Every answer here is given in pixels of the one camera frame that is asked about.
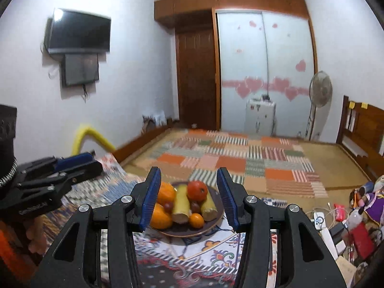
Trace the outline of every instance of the white sliding door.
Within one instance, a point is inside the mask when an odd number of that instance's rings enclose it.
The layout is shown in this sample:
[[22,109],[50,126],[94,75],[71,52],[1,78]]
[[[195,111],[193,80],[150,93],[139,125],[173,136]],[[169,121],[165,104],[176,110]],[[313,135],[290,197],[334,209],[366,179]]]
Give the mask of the white sliding door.
[[276,102],[276,135],[304,137],[311,108],[308,89],[314,75],[308,20],[268,12],[263,12],[263,19],[269,95]]
[[267,80],[263,18],[258,13],[217,14],[221,66],[221,129],[242,132],[245,106]]

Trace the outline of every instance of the headboard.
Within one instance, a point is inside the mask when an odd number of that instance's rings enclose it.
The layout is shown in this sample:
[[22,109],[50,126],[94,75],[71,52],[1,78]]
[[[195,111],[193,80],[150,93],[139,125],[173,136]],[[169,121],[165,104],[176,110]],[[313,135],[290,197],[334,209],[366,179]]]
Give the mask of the headboard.
[[351,101],[344,95],[339,133],[340,144],[375,182],[384,174],[384,110]]

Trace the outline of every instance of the bolt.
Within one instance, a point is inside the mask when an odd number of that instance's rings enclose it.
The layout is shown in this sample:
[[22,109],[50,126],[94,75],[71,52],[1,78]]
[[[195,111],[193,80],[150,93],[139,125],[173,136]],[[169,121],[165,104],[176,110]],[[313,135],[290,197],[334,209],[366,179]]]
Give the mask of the bolt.
[[132,196],[130,195],[125,195],[121,198],[121,202],[127,204],[133,200]]
[[80,212],[87,212],[90,209],[89,205],[83,204],[79,207]]
[[248,195],[245,200],[250,204],[254,204],[257,202],[257,197],[253,195]]
[[291,210],[292,212],[299,212],[300,208],[298,205],[291,204],[289,205],[289,210]]

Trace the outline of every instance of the plate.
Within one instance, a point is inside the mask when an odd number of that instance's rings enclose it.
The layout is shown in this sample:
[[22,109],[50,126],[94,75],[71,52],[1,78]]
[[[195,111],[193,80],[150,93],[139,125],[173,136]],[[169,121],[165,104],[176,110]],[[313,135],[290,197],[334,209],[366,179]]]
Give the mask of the plate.
[[[188,183],[189,182],[175,182],[171,184],[174,188],[177,189],[177,187],[180,184],[188,184]],[[204,222],[204,226],[202,228],[193,228],[192,226],[189,225],[189,223],[185,223],[185,224],[173,223],[171,227],[166,228],[164,230],[157,230],[157,231],[159,231],[160,233],[166,236],[188,238],[188,237],[201,235],[205,232],[208,232],[211,228],[216,226],[217,222],[221,219],[221,217],[224,214],[224,207],[223,207],[223,203],[221,202],[221,197],[219,192],[210,186],[207,186],[207,188],[209,193],[211,194],[212,200],[214,201],[217,209],[216,219],[210,222]]]

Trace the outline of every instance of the orange fruit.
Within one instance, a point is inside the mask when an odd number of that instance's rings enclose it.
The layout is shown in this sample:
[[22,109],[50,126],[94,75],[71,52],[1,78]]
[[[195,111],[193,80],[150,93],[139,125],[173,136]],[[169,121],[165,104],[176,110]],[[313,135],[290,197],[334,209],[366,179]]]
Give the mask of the orange fruit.
[[206,200],[208,194],[207,186],[201,181],[192,181],[188,183],[187,196],[189,200],[202,202]]
[[189,217],[189,224],[194,228],[202,228],[204,226],[204,219],[198,213],[192,213]]
[[174,202],[176,197],[175,188],[166,182],[161,182],[159,194],[157,195],[157,202],[164,206],[168,202]]
[[162,205],[156,203],[149,225],[158,230],[172,226],[172,216],[164,211]]

